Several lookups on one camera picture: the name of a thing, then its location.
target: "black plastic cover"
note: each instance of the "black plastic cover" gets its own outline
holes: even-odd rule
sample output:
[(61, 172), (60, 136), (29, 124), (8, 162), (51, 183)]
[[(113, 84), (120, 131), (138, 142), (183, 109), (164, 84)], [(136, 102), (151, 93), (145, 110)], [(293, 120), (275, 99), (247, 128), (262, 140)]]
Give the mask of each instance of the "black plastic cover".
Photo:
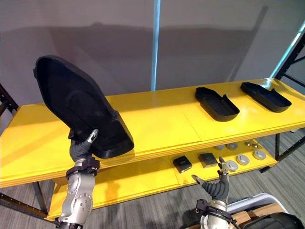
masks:
[(241, 89), (264, 107), (274, 112), (283, 112), (291, 105), (291, 102), (275, 89), (269, 91), (261, 85), (250, 82), (242, 83)]
[(262, 216), (246, 223), (244, 229), (304, 229), (302, 222), (294, 215), (287, 213), (274, 213)]
[(89, 75), (51, 55), (37, 60), (34, 75), (46, 106), (72, 130), (72, 140), (85, 141), (98, 129), (90, 149), (97, 157), (110, 158), (133, 149), (132, 136), (120, 114)]
[(214, 90), (198, 87), (196, 88), (195, 96), (206, 112), (216, 121), (230, 121), (239, 113), (239, 109), (226, 95), (221, 97)]

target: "yellow shelf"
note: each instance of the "yellow shelf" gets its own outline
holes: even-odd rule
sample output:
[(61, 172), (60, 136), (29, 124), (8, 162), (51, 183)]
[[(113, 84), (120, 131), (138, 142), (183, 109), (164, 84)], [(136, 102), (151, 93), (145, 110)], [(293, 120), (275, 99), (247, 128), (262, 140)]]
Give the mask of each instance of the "yellow shelf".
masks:
[[(236, 150), (216, 150), (208, 148), (184, 153), (192, 163), (192, 168), (180, 174), (172, 164), (172, 161), (181, 155), (163, 156), (151, 160), (130, 163), (112, 167), (100, 172), (96, 177), (96, 185), (93, 191), (93, 208), (124, 202), (127, 200), (156, 194), (178, 187), (195, 184), (191, 175), (196, 174), (204, 180), (218, 178), (218, 167), (203, 168), (198, 156), (202, 152), (212, 152), (218, 159), (222, 156), (226, 161), (236, 161), (238, 154), (244, 154), (250, 159), (246, 166), (239, 165), (239, 169), (230, 172), (230, 175), (247, 172), (264, 166), (273, 166), (277, 163), (270, 154), (259, 146), (267, 154), (265, 160), (257, 160), (252, 156), (254, 148), (247, 147), (244, 142), (238, 143)], [(55, 185), (51, 201), (48, 220), (53, 221), (61, 214), (61, 207), (67, 195), (67, 185)]]
[[(101, 168), (305, 127), (304, 95), (275, 79), (250, 82), (275, 88), (292, 105), (282, 113), (268, 111), (241, 91), (241, 81), (204, 85), (227, 94), (240, 109), (229, 122), (217, 122), (201, 108), (194, 96), (197, 86), (107, 96), (130, 130), (135, 148), (101, 160)], [(20, 107), (0, 137), (0, 187), (65, 176), (73, 166), (68, 133), (44, 104)]]

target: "silver round part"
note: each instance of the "silver round part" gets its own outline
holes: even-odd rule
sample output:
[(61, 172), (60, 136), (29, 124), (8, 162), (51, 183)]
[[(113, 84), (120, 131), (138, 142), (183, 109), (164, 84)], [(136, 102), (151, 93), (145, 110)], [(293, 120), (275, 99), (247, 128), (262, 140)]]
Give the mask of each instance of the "silver round part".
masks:
[(238, 164), (235, 161), (227, 161), (227, 165), (229, 167), (229, 170), (232, 172), (238, 170)]
[(224, 149), (224, 145), (214, 146), (215, 149), (222, 150)]
[(238, 144), (236, 142), (233, 142), (233, 143), (226, 144), (226, 146), (228, 149), (235, 150), (235, 149), (237, 149)]
[(257, 160), (264, 160), (266, 158), (266, 154), (262, 150), (255, 150), (255, 151), (253, 151), (253, 156)]
[(250, 163), (249, 158), (246, 155), (243, 155), (243, 154), (237, 155), (236, 160), (242, 166), (248, 165)]

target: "small black box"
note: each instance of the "small black box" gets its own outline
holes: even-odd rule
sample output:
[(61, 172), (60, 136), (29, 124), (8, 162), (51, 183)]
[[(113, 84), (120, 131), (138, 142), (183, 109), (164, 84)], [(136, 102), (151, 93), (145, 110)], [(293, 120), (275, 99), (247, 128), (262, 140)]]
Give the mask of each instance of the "small black box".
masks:
[(201, 161), (204, 168), (213, 167), (218, 164), (216, 158), (212, 153), (204, 153), (199, 155), (199, 160)]
[(192, 168), (192, 164), (190, 161), (187, 159), (186, 156), (181, 156), (173, 161), (173, 164), (179, 171), (179, 173), (183, 173), (184, 171)]

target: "robotic hand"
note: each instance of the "robotic hand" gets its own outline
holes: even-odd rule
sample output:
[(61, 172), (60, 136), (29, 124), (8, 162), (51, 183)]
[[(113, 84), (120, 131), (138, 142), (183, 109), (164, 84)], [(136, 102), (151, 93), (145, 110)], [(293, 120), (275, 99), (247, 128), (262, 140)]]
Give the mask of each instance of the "robotic hand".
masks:
[(92, 192), (100, 162), (92, 157), (89, 150), (98, 132), (97, 129), (93, 130), (87, 140), (82, 143), (71, 142), (70, 156), (75, 165), (66, 173), (69, 181), (68, 193), (56, 228), (82, 229), (92, 210)]
[(232, 222), (232, 218), (227, 212), (229, 195), (228, 165), (221, 157), (219, 157), (219, 161), (219, 182), (217, 184), (205, 182), (198, 176), (192, 175), (193, 179), (212, 197), (210, 203), (204, 199), (197, 201), (196, 212), (202, 214), (202, 229), (229, 229), (229, 223)]

